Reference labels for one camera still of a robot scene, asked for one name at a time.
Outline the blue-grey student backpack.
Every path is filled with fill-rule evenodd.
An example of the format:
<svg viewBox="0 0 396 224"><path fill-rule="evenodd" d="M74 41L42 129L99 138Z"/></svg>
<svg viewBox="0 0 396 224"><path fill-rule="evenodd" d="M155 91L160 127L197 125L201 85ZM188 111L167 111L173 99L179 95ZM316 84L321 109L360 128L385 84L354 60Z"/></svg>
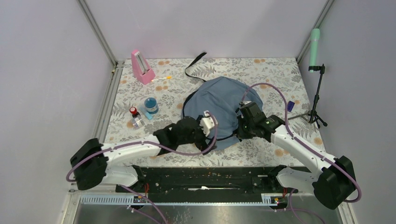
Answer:
<svg viewBox="0 0 396 224"><path fill-rule="evenodd" d="M214 149L223 150L239 140L235 133L238 128L238 116L241 102L256 102L262 111L263 101L259 94L248 85L232 78L218 77L204 80L183 103L182 116L201 120L201 112L209 111L219 122L217 135L206 137L207 154Z"/></svg>

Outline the blue lidded round jar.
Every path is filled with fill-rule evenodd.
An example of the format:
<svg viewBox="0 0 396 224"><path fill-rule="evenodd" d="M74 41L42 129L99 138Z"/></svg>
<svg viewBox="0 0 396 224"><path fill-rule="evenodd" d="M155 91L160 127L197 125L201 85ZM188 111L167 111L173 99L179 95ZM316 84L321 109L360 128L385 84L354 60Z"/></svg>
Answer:
<svg viewBox="0 0 396 224"><path fill-rule="evenodd" d="M157 100L152 97L145 99L144 107L146 111L150 114L156 114L159 110Z"/></svg>

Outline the red capped small bottle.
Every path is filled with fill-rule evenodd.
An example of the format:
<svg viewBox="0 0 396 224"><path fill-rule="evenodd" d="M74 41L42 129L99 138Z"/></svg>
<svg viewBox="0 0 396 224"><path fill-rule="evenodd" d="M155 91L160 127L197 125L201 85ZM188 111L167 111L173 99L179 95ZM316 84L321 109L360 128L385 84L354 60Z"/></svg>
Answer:
<svg viewBox="0 0 396 224"><path fill-rule="evenodd" d="M132 115L132 123L136 129L141 128L145 125L136 107L130 107L129 112Z"/></svg>

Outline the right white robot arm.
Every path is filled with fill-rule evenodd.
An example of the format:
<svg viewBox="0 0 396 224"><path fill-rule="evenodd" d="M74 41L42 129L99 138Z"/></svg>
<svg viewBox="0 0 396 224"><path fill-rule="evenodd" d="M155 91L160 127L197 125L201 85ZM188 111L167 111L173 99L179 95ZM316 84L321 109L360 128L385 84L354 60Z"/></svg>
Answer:
<svg viewBox="0 0 396 224"><path fill-rule="evenodd" d="M255 102L241 102L239 112L238 139L265 139L289 152L308 168L308 171L299 171L285 165L277 166L269 174L270 190L280 192L284 188L293 188L313 194L331 210L357 190L354 168L349 158L337 158L317 149L291 131L278 116L266 117Z"/></svg>

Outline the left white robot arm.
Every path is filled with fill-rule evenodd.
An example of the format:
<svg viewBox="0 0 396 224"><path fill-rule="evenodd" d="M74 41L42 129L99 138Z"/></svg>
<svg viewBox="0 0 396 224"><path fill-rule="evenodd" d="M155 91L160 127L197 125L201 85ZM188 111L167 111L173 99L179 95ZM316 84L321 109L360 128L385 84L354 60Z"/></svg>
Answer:
<svg viewBox="0 0 396 224"><path fill-rule="evenodd" d="M122 163L137 157L176 153L179 146L186 144L195 144L200 154L207 153L215 145L215 141L208 144L207 137L211 130L217 131L217 124L216 119L206 114L197 119L184 117L139 140L105 144L97 138L90 139L71 157L66 180L76 183L78 190L115 184L141 191L145 180L138 167L124 167Z"/></svg>

